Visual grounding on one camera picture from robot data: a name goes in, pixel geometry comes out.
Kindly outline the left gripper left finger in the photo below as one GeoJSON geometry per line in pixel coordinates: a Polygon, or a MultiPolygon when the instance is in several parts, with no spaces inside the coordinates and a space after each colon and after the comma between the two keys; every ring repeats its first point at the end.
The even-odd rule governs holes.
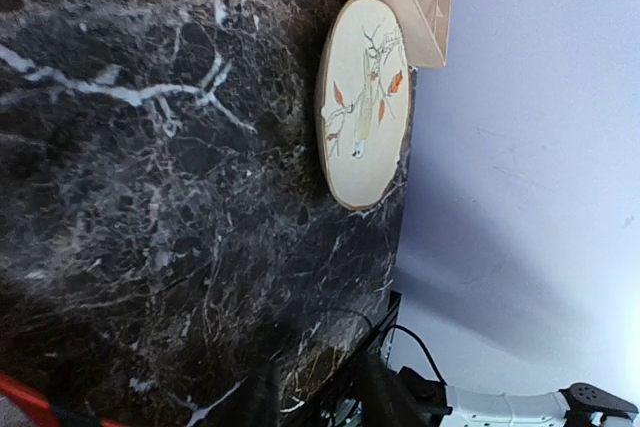
{"type": "Polygon", "coordinates": [[[280,370],[263,359],[241,387],[236,404],[236,425],[242,427],[276,427],[280,419],[280,370]]]}

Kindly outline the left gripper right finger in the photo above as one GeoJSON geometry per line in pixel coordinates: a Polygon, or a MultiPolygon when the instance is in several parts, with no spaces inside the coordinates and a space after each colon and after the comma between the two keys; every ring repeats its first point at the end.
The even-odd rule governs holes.
{"type": "Polygon", "coordinates": [[[366,354],[360,360],[363,426],[424,426],[414,401],[382,360],[366,354]]]}

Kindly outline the red navy striped tie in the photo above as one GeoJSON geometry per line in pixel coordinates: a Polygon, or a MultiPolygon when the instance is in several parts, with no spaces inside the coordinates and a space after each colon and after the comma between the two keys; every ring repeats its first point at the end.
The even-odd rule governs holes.
{"type": "Polygon", "coordinates": [[[123,424],[72,412],[52,404],[44,395],[1,373],[1,395],[7,397],[37,426],[42,427],[123,427],[123,424]]]}

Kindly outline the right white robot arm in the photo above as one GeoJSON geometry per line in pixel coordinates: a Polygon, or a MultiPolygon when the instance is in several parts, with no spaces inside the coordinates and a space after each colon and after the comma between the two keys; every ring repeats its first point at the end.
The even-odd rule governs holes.
{"type": "Polygon", "coordinates": [[[429,426],[632,426],[639,416],[635,404],[587,383],[523,396],[426,381],[409,395],[429,426]]]}

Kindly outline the bird pattern ceramic plate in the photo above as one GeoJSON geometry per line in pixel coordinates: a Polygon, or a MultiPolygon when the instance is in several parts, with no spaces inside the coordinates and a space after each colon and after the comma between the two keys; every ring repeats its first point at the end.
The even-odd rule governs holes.
{"type": "Polygon", "coordinates": [[[321,166],[333,197],[364,211],[389,191],[411,111],[403,33],[383,0],[349,0],[324,43],[315,87],[321,166]]]}

